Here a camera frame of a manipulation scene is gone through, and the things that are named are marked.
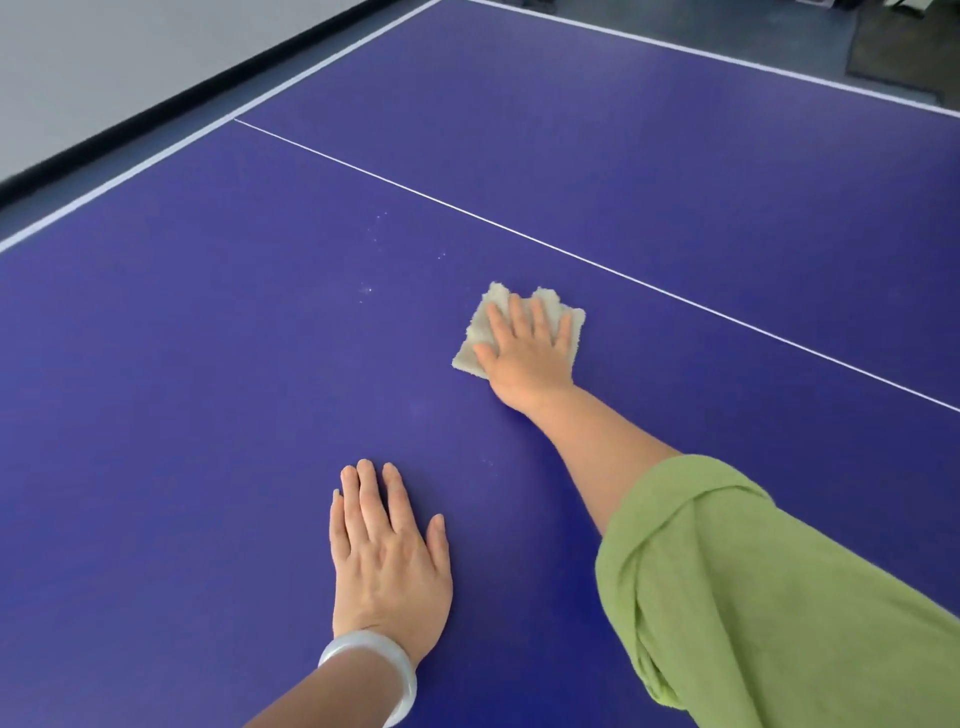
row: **wall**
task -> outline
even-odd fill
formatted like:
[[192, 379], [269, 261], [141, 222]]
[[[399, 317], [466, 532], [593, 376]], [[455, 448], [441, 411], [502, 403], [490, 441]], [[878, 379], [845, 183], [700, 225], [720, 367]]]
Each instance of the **wall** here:
[[360, 0], [0, 0], [0, 181]]

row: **bracelet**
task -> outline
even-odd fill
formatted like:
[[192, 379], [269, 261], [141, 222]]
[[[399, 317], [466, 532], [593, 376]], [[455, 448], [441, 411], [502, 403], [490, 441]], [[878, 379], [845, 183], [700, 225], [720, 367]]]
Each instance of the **bracelet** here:
[[403, 680], [403, 697], [400, 698], [400, 702], [396, 704], [394, 711], [390, 713], [390, 717], [387, 718], [387, 722], [384, 723], [384, 728], [397, 725], [407, 717], [410, 709], [414, 707], [414, 700], [417, 699], [417, 674], [414, 672], [414, 666], [411, 664], [410, 658], [407, 657], [407, 653], [403, 651], [403, 647], [399, 644], [395, 643], [389, 637], [371, 632], [369, 629], [347, 632], [346, 635], [341, 635], [326, 646], [324, 654], [320, 656], [317, 667], [334, 655], [339, 655], [341, 652], [346, 652], [349, 649], [355, 649], [357, 647], [376, 652], [376, 654], [393, 665], [396, 671], [400, 673], [400, 678]]

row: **shirt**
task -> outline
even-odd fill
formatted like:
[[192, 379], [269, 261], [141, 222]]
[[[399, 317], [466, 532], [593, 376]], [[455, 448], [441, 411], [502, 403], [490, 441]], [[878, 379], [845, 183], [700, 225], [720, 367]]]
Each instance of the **shirt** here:
[[701, 728], [960, 726], [960, 619], [719, 460], [643, 476], [596, 576], [647, 691]]

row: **finger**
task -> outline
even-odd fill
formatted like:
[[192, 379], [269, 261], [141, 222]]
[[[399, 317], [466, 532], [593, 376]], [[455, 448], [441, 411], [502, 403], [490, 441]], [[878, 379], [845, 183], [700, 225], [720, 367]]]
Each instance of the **finger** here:
[[550, 343], [550, 323], [546, 320], [546, 311], [543, 310], [543, 301], [539, 296], [534, 296], [530, 302], [530, 307], [534, 312], [534, 338], [537, 341]]
[[496, 364], [496, 352], [493, 347], [490, 344], [474, 344], [473, 353], [477, 355], [480, 367], [489, 375], [493, 365]]
[[446, 521], [437, 514], [426, 527], [426, 549], [437, 573], [450, 578], [450, 544], [446, 540]]
[[363, 521], [367, 525], [371, 541], [376, 541], [391, 530], [390, 519], [383, 509], [373, 463], [370, 460], [361, 460], [357, 463], [357, 472], [360, 474], [360, 512], [363, 513]]
[[532, 335], [530, 321], [527, 319], [523, 303], [516, 293], [510, 294], [510, 319], [514, 324], [514, 335], [518, 339], [529, 339]]
[[417, 521], [414, 519], [413, 508], [410, 507], [410, 497], [403, 487], [403, 478], [393, 463], [383, 466], [383, 482], [387, 486], [387, 505], [390, 508], [390, 525], [397, 533], [413, 532], [417, 536]]
[[344, 523], [353, 549], [370, 539], [360, 512], [360, 476], [356, 468], [347, 465], [340, 471], [340, 485], [344, 489]]
[[557, 343], [554, 347], [564, 356], [570, 356], [570, 346], [573, 339], [573, 314], [567, 311], [560, 317], [560, 330], [557, 332]]
[[344, 497], [340, 491], [333, 492], [330, 503], [330, 555], [333, 563], [339, 565], [350, 556], [350, 537], [347, 535], [347, 521], [344, 517]]
[[496, 345], [503, 351], [510, 344], [510, 340], [514, 338], [514, 333], [510, 330], [510, 324], [503, 318], [503, 313], [500, 312], [500, 307], [496, 303], [487, 306], [487, 318], [490, 319], [490, 329], [493, 332]]

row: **forearm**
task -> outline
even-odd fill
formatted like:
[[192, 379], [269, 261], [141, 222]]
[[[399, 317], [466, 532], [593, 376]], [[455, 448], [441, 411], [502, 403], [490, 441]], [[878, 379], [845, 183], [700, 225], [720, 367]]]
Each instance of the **forearm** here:
[[383, 728], [403, 696], [396, 669], [368, 649], [327, 660], [246, 728]]
[[680, 454], [579, 387], [544, 400], [527, 415], [564, 459], [601, 534], [637, 480]]

